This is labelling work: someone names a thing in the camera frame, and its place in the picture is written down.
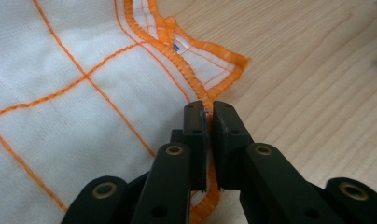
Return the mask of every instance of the tabletop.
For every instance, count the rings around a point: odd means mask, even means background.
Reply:
[[[276,146],[305,179],[338,176],[377,191],[377,0],[159,0],[196,39],[251,58],[218,100],[256,142]],[[245,223],[223,192],[207,223]]]

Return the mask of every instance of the blue mark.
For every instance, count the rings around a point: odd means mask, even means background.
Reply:
[[[178,51],[178,50],[180,50],[180,48],[176,44],[174,44],[174,50]]]

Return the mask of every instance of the metal rivet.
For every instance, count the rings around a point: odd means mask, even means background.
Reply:
[[[272,154],[272,150],[270,150],[269,148],[267,147],[263,147],[263,146],[260,146],[260,147],[256,147],[255,148],[255,151],[260,154],[260,155],[263,155],[263,156],[269,156]]]
[[[340,191],[346,196],[358,201],[366,201],[369,198],[369,194],[365,190],[348,182],[342,182],[340,184]]]
[[[105,182],[97,185],[92,190],[92,196],[96,199],[105,199],[112,196],[117,191],[117,185],[112,182]]]
[[[166,153],[172,156],[177,156],[183,152],[183,148],[179,146],[171,146],[165,149]]]

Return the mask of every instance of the napkin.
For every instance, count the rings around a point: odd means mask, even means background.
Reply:
[[[93,179],[147,172],[183,106],[211,111],[247,63],[154,0],[0,1],[0,223],[60,223]],[[192,223],[220,198],[208,173]]]

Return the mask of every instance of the wood grain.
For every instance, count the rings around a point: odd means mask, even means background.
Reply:
[[[377,1],[159,0],[200,40],[252,58],[218,100],[255,141],[278,147],[310,182],[347,176],[377,191]],[[207,223],[245,223],[224,192]]]

